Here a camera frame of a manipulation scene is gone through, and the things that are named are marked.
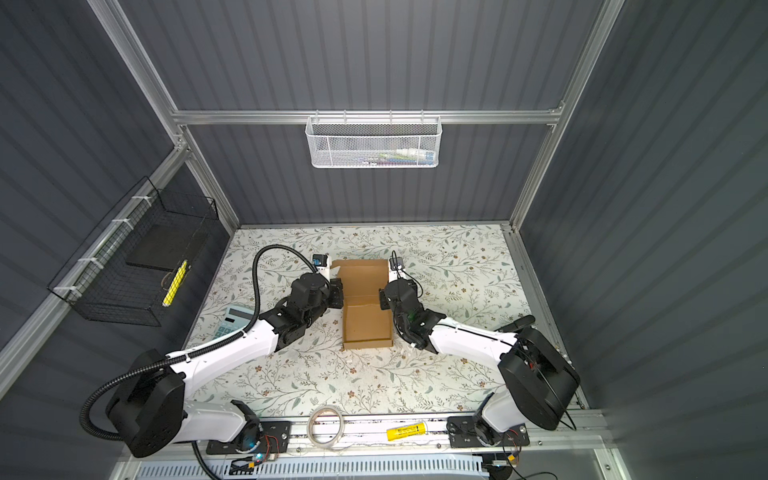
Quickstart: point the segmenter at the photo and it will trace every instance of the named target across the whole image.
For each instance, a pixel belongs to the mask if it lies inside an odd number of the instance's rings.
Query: black wire basket
[[[216,202],[153,188],[125,219],[112,221],[112,235],[92,256],[74,254],[48,289],[88,320],[160,326],[218,221]],[[72,278],[68,267],[78,263]]]

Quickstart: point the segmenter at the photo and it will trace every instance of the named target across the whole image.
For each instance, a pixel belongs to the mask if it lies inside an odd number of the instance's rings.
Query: white cable tray
[[[221,478],[299,478],[306,480],[353,480],[354,478],[487,478],[482,458],[469,454],[393,455],[325,458],[290,458],[280,456],[266,462],[252,473],[230,475],[235,458],[206,457],[205,462]],[[142,462],[136,480],[207,480],[194,460]]]
[[[438,164],[440,117],[314,115],[306,121],[312,165],[318,168],[434,168]]]

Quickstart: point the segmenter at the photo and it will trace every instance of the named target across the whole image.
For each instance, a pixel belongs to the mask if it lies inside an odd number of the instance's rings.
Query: table surface
[[[499,225],[238,230],[189,346],[213,338],[231,303],[253,307],[253,256],[271,243],[308,258],[387,258],[397,250],[424,286],[425,307],[468,325],[494,329],[530,313]],[[259,264],[262,311],[287,295],[290,282],[305,271],[290,253],[265,253]],[[344,350],[341,321],[340,310],[329,310],[300,341],[230,370],[193,399],[239,399],[265,417],[309,415],[324,404],[347,414],[472,412],[502,384],[498,370],[413,349],[397,335],[392,348]]]

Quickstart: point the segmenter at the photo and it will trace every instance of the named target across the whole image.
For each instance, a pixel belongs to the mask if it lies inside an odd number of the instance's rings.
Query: gray wall panel
[[[172,143],[85,1],[0,3],[0,71],[4,346],[59,267]],[[169,188],[200,194],[186,168]],[[138,353],[181,346],[227,241],[217,225],[160,328],[64,318],[0,401],[3,478],[108,476],[122,446],[80,429],[81,403]]]
[[[179,108],[529,109],[562,98],[598,0],[123,7]]]
[[[295,126],[193,126],[242,223],[507,220],[544,125],[446,125],[436,168],[312,167]]]
[[[85,2],[0,4],[0,346],[171,148]]]
[[[522,228],[636,478],[748,478],[768,448],[766,20],[628,2]]]

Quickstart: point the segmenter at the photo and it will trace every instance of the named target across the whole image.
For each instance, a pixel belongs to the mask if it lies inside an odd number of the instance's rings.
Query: tape roll
[[[336,432],[336,435],[334,435],[334,437],[330,439],[328,442],[318,442],[317,439],[315,438],[315,435],[312,433],[312,426],[315,425],[315,421],[317,420],[317,417],[319,417],[323,413],[332,413],[339,417],[339,431]],[[310,439],[310,442],[312,442],[312,445],[316,447],[320,447],[321,449],[330,449],[336,444],[336,442],[339,441],[342,435],[344,435],[344,415],[342,415],[341,412],[335,406],[331,406],[331,405],[321,406],[315,409],[314,412],[312,412],[312,415],[310,416],[310,420],[306,424],[306,437]]]

